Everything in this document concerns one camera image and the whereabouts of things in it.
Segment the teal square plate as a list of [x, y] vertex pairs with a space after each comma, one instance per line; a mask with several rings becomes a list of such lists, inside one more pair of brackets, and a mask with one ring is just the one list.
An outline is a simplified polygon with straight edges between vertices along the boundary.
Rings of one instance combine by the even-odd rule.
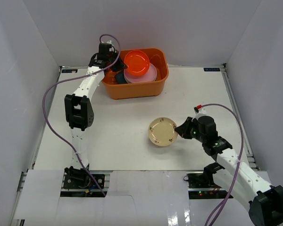
[[121, 71], [115, 75], [115, 80], [117, 84], [127, 84], [127, 81], [124, 76], [124, 72]]

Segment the orange round plate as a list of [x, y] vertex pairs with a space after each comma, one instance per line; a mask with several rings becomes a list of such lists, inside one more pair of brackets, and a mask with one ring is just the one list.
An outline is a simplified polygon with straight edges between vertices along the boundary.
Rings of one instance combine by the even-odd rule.
[[127, 71], [137, 77], [145, 75], [150, 68], [150, 60], [141, 50], [129, 51], [124, 57], [124, 63]]

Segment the beige floral round plate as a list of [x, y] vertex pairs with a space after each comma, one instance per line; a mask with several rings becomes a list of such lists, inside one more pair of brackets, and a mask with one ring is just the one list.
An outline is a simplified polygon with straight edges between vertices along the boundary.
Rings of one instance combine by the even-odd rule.
[[148, 138], [156, 146], [169, 146], [177, 140], [176, 127], [177, 124], [170, 118], [156, 118], [148, 127]]

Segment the pink round plate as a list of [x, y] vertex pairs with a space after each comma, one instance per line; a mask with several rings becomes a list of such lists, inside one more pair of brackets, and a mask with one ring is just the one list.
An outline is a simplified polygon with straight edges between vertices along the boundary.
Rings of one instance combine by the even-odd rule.
[[152, 82], [157, 78], [157, 69], [153, 64], [150, 64], [148, 71], [143, 76], [133, 76], [125, 69], [124, 78], [128, 83]]

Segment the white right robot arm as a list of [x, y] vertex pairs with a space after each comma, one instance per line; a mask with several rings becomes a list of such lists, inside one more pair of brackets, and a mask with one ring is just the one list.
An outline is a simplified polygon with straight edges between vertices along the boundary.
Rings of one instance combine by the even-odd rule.
[[206, 186], [226, 190], [246, 209], [256, 226], [283, 223], [283, 187], [273, 186], [239, 160], [232, 145], [218, 135], [212, 117], [188, 117], [175, 132], [184, 139], [200, 141], [205, 153], [215, 160], [204, 168]]

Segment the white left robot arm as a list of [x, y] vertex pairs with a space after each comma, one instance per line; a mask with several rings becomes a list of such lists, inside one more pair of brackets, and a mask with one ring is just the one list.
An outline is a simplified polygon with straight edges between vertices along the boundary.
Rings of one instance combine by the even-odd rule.
[[110, 41], [101, 42], [98, 53], [91, 57], [87, 69], [88, 77], [73, 94], [64, 98], [66, 121], [71, 129], [72, 146], [75, 148], [71, 166], [65, 169], [65, 173], [80, 188], [86, 188], [91, 183], [91, 178], [85, 171], [89, 168], [87, 135], [94, 121], [91, 99], [105, 77], [105, 71], [102, 69], [112, 64], [117, 56], [118, 51]]

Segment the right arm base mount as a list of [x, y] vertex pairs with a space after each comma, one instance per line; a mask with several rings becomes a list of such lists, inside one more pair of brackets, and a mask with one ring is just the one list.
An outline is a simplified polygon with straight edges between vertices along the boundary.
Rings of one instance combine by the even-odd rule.
[[227, 195], [226, 190], [209, 183], [201, 171], [188, 172], [183, 180], [188, 184], [190, 200], [224, 199]]

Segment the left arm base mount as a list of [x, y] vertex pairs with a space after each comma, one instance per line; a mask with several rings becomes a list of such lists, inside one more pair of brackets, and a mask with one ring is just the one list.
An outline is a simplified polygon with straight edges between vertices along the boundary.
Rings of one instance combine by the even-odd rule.
[[107, 194], [105, 188], [105, 174], [93, 174], [99, 186], [87, 175], [85, 179], [79, 180], [65, 174], [63, 178], [60, 197], [73, 198], [102, 198]]

